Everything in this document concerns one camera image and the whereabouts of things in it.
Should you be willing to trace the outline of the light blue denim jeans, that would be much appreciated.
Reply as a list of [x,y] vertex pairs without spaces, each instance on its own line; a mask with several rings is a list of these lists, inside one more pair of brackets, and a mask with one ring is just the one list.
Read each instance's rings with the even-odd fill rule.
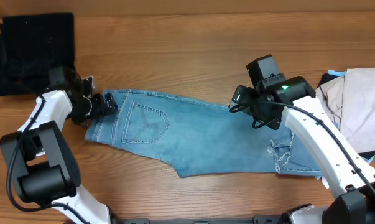
[[94,120],[85,139],[172,166],[181,177],[230,172],[319,176],[286,126],[253,128],[226,105],[149,90],[113,90],[114,115]]

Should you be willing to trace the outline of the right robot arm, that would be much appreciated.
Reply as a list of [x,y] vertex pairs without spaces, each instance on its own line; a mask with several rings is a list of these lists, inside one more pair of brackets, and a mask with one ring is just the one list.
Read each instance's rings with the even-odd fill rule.
[[230,112],[252,116],[255,129],[277,130],[285,124],[320,166],[335,199],[328,207],[305,204],[280,215],[256,215],[253,223],[375,223],[375,168],[332,124],[306,79],[287,79],[271,55],[246,69],[253,86],[237,87]]

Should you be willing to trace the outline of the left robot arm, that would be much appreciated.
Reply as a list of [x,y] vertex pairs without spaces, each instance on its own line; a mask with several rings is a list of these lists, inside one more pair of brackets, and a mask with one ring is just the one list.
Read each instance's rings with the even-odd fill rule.
[[117,215],[86,190],[62,129],[67,120],[86,124],[114,115],[112,94],[94,92],[93,78],[67,66],[49,70],[49,85],[36,99],[28,120],[0,139],[7,165],[6,192],[23,212],[56,209],[73,223],[120,223]]

